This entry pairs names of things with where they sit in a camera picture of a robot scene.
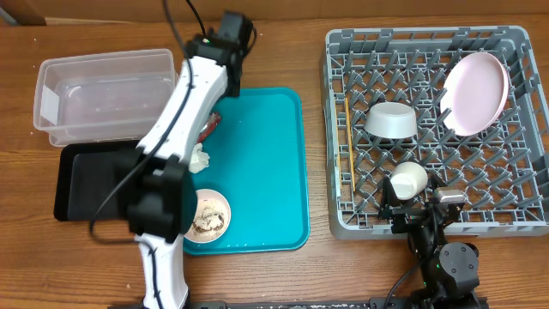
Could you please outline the white tissue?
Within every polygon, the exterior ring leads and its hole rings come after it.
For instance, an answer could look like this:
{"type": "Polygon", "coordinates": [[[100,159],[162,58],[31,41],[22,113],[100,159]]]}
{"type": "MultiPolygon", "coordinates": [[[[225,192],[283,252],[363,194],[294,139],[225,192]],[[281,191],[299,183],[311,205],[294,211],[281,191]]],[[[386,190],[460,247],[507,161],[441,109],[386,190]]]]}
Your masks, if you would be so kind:
{"type": "Polygon", "coordinates": [[[209,166],[210,156],[202,150],[202,143],[197,143],[191,153],[189,170],[191,173],[199,173],[209,166]]]}

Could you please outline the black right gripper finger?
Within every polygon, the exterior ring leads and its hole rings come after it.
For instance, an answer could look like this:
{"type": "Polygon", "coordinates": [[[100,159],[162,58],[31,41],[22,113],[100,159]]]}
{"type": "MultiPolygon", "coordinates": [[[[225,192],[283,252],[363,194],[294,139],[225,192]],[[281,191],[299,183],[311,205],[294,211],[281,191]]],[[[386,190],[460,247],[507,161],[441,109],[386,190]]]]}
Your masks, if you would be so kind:
{"type": "Polygon", "coordinates": [[[443,189],[447,186],[448,185],[438,176],[437,173],[429,174],[429,187],[431,191],[435,191],[436,189],[443,189]]]}
{"type": "Polygon", "coordinates": [[[389,176],[383,178],[382,183],[382,199],[381,199],[381,210],[389,209],[390,207],[399,206],[399,198],[395,193],[395,189],[390,181],[389,176]]]}

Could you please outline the cream white cup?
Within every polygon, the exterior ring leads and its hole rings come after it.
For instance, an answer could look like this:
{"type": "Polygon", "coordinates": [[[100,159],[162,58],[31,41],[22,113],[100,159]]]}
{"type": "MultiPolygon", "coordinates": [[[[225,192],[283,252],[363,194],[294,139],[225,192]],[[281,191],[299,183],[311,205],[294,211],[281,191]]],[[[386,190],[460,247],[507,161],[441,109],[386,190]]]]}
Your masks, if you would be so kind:
{"type": "Polygon", "coordinates": [[[390,182],[400,200],[409,200],[426,188],[428,174],[420,164],[403,162],[395,167],[390,182]]]}

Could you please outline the pink bowl with food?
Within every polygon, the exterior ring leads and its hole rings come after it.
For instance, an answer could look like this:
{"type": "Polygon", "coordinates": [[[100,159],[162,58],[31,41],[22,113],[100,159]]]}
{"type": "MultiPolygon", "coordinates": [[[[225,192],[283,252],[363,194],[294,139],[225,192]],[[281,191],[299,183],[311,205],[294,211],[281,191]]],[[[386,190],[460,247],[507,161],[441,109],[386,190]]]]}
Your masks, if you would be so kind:
{"type": "Polygon", "coordinates": [[[230,225],[232,219],[230,205],[218,191],[200,189],[196,194],[196,215],[184,237],[197,244],[214,242],[226,232],[230,225]]]}

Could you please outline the red silver wrapper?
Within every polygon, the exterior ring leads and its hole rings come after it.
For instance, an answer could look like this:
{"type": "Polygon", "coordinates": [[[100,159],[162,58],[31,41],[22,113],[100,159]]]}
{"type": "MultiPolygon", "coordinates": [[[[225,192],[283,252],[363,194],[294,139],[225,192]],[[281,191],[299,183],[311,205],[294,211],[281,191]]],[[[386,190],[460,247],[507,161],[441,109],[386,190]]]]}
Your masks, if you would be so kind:
{"type": "Polygon", "coordinates": [[[202,127],[197,142],[202,143],[215,130],[220,121],[220,114],[218,112],[212,112],[209,115],[206,124],[202,127]]]}

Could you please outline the pink round plate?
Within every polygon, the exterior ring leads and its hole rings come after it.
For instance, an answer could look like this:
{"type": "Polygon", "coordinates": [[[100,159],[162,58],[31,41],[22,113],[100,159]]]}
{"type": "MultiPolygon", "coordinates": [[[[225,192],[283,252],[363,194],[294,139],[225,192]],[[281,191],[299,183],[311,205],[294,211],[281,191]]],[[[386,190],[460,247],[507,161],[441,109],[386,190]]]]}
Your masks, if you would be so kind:
{"type": "Polygon", "coordinates": [[[504,109],[509,77],[498,59],[476,52],[459,61],[448,74],[440,100],[447,112],[444,125],[458,136],[473,136],[491,126],[504,109]]]}

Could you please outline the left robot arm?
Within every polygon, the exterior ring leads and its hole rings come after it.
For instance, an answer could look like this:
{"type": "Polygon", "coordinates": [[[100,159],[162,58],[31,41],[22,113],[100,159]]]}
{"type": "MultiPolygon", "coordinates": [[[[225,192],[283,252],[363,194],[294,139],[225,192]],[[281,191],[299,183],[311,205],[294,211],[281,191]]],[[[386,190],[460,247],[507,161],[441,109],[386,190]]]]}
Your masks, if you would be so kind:
{"type": "Polygon", "coordinates": [[[192,150],[214,105],[239,94],[248,37],[196,36],[184,48],[177,86],[153,128],[123,164],[118,207],[142,255],[146,308],[183,308],[183,237],[196,213],[192,150]]]}

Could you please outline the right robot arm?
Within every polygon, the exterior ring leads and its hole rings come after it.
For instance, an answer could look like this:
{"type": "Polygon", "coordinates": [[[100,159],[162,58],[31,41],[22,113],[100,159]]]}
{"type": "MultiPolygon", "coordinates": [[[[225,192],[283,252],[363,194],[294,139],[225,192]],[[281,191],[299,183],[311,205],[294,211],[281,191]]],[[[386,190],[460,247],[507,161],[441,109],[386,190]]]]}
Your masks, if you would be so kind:
{"type": "Polygon", "coordinates": [[[471,243],[449,242],[444,229],[460,218],[464,194],[447,186],[436,174],[428,180],[432,194],[421,208],[397,198],[388,176],[383,178],[382,200],[377,217],[392,221],[393,234],[404,233],[418,262],[390,289],[384,308],[487,308],[474,292],[478,277],[479,251],[471,243]],[[423,288],[404,300],[394,300],[398,287],[416,270],[423,288]]]}

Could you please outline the grey white bowl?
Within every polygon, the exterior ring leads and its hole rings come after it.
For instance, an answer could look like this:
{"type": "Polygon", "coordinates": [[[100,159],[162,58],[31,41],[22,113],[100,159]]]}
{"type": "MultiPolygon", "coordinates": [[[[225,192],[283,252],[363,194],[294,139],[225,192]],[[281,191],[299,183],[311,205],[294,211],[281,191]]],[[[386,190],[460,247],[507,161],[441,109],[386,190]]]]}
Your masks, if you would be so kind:
{"type": "Polygon", "coordinates": [[[399,102],[381,102],[371,107],[364,130],[385,139],[405,139],[418,133],[415,110],[399,102]]]}

